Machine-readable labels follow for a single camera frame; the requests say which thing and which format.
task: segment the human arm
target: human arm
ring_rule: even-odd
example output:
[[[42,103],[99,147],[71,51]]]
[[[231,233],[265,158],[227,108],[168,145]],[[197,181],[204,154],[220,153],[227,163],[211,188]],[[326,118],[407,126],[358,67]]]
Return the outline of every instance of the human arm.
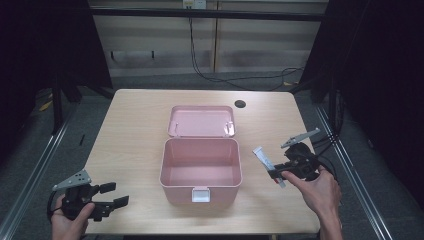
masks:
[[[79,240],[85,233],[88,226],[88,218],[94,210],[94,203],[88,203],[79,213],[75,220],[69,220],[63,215],[60,207],[62,206],[62,195],[56,200],[56,210],[52,217],[52,240]]]
[[[288,171],[281,175],[300,190],[306,205],[317,214],[321,225],[320,239],[342,240],[338,208],[342,196],[340,186],[323,166],[318,171],[319,177],[310,182],[303,181]]]

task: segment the wire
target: wire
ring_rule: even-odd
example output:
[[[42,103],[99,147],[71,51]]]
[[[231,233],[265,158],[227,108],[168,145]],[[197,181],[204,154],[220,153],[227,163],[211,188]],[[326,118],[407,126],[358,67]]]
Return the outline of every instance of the wire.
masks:
[[[232,81],[237,81],[237,80],[248,80],[248,79],[274,79],[274,78],[280,78],[281,77],[281,83],[279,83],[276,87],[273,87],[271,89],[268,90],[264,90],[264,91],[275,91],[278,88],[280,88],[281,86],[284,85],[284,76],[293,74],[297,71],[303,70],[304,67],[299,67],[299,68],[295,68],[295,67],[291,67],[291,68],[286,68],[284,70],[281,71],[281,74],[279,75],[274,75],[274,76],[257,76],[257,77],[239,77],[239,78],[228,78],[228,79],[221,79],[221,78],[215,78],[215,77],[207,77],[205,76],[199,69],[199,65],[197,64],[197,59],[196,59],[196,51],[195,51],[195,47],[194,47],[194,39],[193,39],[193,20],[192,18],[189,18],[189,24],[190,24],[190,43],[191,43],[191,62],[192,62],[192,66],[194,71],[203,79],[206,79],[210,82],[214,82],[214,83],[227,83],[231,86],[237,87],[237,88],[241,88],[243,90],[247,90],[247,91],[255,91],[255,89],[249,89],[237,84],[232,83]]]
[[[336,171],[336,167],[334,166],[333,162],[327,157],[324,157],[324,156],[319,156],[319,157],[327,160],[327,162],[331,165],[331,168],[333,170],[334,179],[337,181],[337,179],[338,179],[337,178],[337,171]]]
[[[53,209],[53,211],[52,211],[52,212],[56,212],[56,211],[57,211],[57,210],[59,210],[59,209],[61,209],[61,207],[58,207],[58,208]]]
[[[323,147],[327,144],[327,142],[330,142],[330,144],[318,155],[322,155],[325,151],[327,151],[330,146],[337,141],[337,139],[340,136],[342,127],[343,127],[343,123],[344,123],[344,111],[345,111],[345,102],[343,101],[343,97],[340,94],[340,92],[337,92],[337,108],[336,108],[336,126],[335,129],[333,129],[333,132],[328,135],[325,136],[319,140],[313,141],[312,145],[314,146],[314,148],[320,148]]]
[[[49,201],[47,201],[47,212],[46,213],[47,213],[47,219],[49,220],[50,223],[52,223],[53,213],[58,210],[58,209],[51,210],[53,198],[54,198],[55,195],[56,195],[56,191],[53,191],[52,193],[50,193]]]

